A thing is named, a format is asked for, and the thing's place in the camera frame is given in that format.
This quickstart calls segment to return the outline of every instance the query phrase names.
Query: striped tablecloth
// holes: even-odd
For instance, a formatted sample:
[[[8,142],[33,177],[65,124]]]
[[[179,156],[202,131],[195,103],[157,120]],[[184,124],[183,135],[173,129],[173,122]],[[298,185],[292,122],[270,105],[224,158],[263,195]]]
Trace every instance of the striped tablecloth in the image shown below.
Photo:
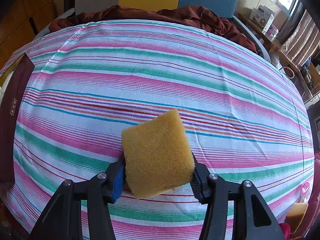
[[[35,69],[19,110],[16,183],[2,199],[31,231],[64,179],[90,179],[119,157],[121,131],[179,110],[197,160],[224,179],[250,179],[278,221],[308,199],[314,153],[295,86],[247,49],[205,31],[146,20],[66,28],[16,51]],[[117,239],[198,239],[206,205],[190,184],[109,205]],[[231,238],[233,206],[228,209]],[[85,239],[87,207],[82,202]]]

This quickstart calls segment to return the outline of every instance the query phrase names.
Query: metal bolt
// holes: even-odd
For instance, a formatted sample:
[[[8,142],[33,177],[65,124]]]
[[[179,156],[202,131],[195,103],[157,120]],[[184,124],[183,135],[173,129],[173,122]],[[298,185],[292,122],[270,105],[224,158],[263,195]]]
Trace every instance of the metal bolt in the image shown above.
[[[105,179],[106,177],[107,175],[104,172],[98,174],[98,179]]]
[[[245,185],[246,187],[251,187],[251,186],[252,186],[252,182],[251,182],[250,180],[245,180],[245,181],[244,181],[244,185]]]
[[[210,173],[210,174],[209,174],[209,178],[210,178],[210,179],[218,179],[219,176],[218,176],[218,174]]]
[[[64,182],[63,182],[63,185],[64,186],[69,186],[71,184],[71,180],[70,179],[66,179]]]

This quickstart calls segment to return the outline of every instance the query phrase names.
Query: table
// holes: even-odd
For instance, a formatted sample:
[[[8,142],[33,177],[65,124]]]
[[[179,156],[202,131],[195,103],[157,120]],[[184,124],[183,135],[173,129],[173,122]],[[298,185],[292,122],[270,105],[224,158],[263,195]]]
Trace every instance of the table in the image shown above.
[[[276,51],[279,54],[279,56],[292,68],[292,70],[297,74],[305,91],[305,94],[308,96],[309,99],[312,99],[313,95],[311,94],[311,91],[309,90],[306,81],[301,75],[300,69],[287,57],[286,54],[283,53],[283,51],[281,51],[282,44],[273,36],[263,31],[263,29],[257,24],[255,24],[252,20],[248,19],[242,14],[239,14],[238,16],[240,21],[250,26],[259,35],[259,37],[263,39],[263,46],[266,48],[267,51],[270,51],[271,49]]]
[[[16,183],[1,198],[27,231],[63,180],[90,179],[118,159],[123,129],[172,108],[198,162],[228,181],[253,181],[279,222],[309,199],[306,109],[292,82],[249,50],[193,27],[113,20],[35,40],[1,73],[22,52],[35,69],[16,126]],[[109,205],[117,239],[198,239],[205,211],[190,184],[141,200],[124,191]],[[230,205],[226,239],[232,220]],[[88,239],[86,201],[82,226]]]

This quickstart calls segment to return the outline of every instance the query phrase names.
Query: brown fabric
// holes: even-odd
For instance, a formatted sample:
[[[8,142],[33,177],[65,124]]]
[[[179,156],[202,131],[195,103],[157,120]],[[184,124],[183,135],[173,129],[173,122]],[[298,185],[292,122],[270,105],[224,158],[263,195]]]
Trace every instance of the brown fabric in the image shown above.
[[[315,174],[313,188],[309,199],[309,206],[298,230],[290,235],[290,239],[304,236],[315,223],[320,214],[320,151],[315,152]]]
[[[4,93],[0,106],[0,185],[14,184],[13,141],[24,90],[35,66],[24,54]]]
[[[238,31],[227,19],[220,18],[209,9],[196,5],[185,6],[174,10],[163,9],[157,12],[114,5],[109,9],[104,9],[97,13],[81,13],[66,19],[55,19],[50,24],[49,30],[52,33],[66,27],[89,22],[124,19],[156,20],[193,26],[222,36],[257,53],[255,44]]]

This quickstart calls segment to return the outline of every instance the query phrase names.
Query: red fabric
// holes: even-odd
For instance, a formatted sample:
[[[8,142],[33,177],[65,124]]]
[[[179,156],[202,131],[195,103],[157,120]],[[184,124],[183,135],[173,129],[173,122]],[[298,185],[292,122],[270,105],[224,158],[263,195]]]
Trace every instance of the red fabric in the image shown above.
[[[290,239],[304,236],[312,227],[320,213],[320,151],[315,152],[315,174],[309,206],[298,230],[290,235]]]
[[[287,223],[281,223],[279,224],[282,230],[282,233],[284,234],[284,237],[286,240],[289,240],[290,236],[290,226]]]
[[[97,13],[81,13],[66,19],[55,19],[50,24],[49,30],[52,33],[66,27],[89,22],[124,19],[156,20],[193,26],[222,36],[257,53],[255,44],[238,31],[227,19],[220,18],[209,9],[196,5],[185,6],[174,10],[163,9],[157,12],[114,5]]]

